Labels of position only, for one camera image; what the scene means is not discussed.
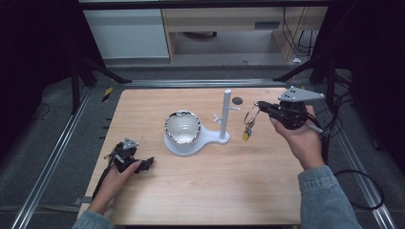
white vertical rod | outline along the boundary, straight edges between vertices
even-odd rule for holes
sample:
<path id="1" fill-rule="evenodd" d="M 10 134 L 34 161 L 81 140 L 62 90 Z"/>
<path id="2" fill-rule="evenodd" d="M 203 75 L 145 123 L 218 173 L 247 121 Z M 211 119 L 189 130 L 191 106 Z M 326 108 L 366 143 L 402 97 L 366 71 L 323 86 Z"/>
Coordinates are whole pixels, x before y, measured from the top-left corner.
<path id="1" fill-rule="evenodd" d="M 225 132 L 226 132 L 226 122 L 227 122 L 227 115 L 229 112 L 229 102 L 230 102 L 230 93 L 232 91 L 230 89 L 226 89 L 224 91 L 224 104 L 223 104 L 223 116 L 221 118 L 221 133 L 220 133 L 220 139 L 225 138 Z"/>

metal bowl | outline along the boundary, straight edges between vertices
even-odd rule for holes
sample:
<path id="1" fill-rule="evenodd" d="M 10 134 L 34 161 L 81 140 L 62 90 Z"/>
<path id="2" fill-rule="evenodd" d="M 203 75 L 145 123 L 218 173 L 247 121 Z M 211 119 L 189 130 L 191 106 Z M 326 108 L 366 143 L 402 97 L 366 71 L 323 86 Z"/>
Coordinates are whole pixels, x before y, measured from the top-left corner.
<path id="1" fill-rule="evenodd" d="M 175 143 L 186 145 L 193 143 L 199 136 L 201 123 L 197 116 L 188 111 L 178 111 L 166 118 L 166 135 Z"/>

white stand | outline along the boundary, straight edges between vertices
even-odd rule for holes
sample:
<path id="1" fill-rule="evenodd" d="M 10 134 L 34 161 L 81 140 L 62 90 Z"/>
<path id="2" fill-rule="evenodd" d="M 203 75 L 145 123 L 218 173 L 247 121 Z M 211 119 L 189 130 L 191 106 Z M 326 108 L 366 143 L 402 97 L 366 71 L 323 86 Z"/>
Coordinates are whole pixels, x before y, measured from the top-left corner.
<path id="1" fill-rule="evenodd" d="M 214 121 L 221 124 L 220 131 L 210 131 L 201 124 L 200 133 L 196 140 L 191 144 L 183 145 L 177 144 L 167 135 L 164 135 L 164 144 L 166 145 L 167 149 L 177 156 L 192 156 L 198 153 L 205 145 L 213 143 L 221 145 L 226 144 L 230 139 L 230 135 L 226 131 L 228 112 L 229 110 L 239 110 L 239 108 L 229 107 L 230 95 L 230 89 L 224 91 L 223 116 L 221 118 L 217 118 L 217 116 L 214 114 L 216 117 Z"/>

human hand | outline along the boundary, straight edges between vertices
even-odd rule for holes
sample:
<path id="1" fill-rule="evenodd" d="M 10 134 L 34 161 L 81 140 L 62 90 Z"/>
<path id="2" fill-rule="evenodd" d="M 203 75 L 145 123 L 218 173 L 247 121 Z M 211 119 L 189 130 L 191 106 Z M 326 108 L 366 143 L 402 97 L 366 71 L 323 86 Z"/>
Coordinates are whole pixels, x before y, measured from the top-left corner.
<path id="1" fill-rule="evenodd" d="M 104 215 L 108 203 L 123 188 L 128 178 L 136 171 L 141 161 L 132 163 L 125 171 L 119 172 L 117 166 L 110 168 L 107 176 L 101 183 L 100 189 L 89 206 L 89 210 Z"/>
<path id="2" fill-rule="evenodd" d="M 312 106 L 307 106 L 307 110 L 314 115 Z M 318 133 L 311 130 L 307 125 L 297 130 L 288 130 L 278 120 L 271 118 L 270 121 L 276 132 L 286 139 L 289 148 L 300 161 L 304 170 L 325 165 L 322 158 L 321 139 Z"/>

wooden table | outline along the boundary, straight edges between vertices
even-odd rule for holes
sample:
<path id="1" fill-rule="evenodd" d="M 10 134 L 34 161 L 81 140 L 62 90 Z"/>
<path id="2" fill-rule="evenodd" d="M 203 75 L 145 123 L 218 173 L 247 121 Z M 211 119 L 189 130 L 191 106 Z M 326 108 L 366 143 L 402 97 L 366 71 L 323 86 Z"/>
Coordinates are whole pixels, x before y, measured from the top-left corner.
<path id="1" fill-rule="evenodd" d="M 109 206 L 117 225 L 299 224 L 302 172 L 286 141 L 260 113 L 248 142 L 242 140 L 247 111 L 258 100 L 278 102 L 285 89 L 235 88 L 244 100 L 229 111 L 225 145 L 207 145 L 180 157 L 163 142 L 164 121 L 177 110 L 196 114 L 209 130 L 220 130 L 225 89 L 127 90 L 121 95 L 86 196 L 91 196 L 107 165 L 104 156 L 128 136 L 139 143 L 136 158 L 155 157 L 149 171 L 131 176 Z M 81 212 L 87 209 L 83 204 Z"/>

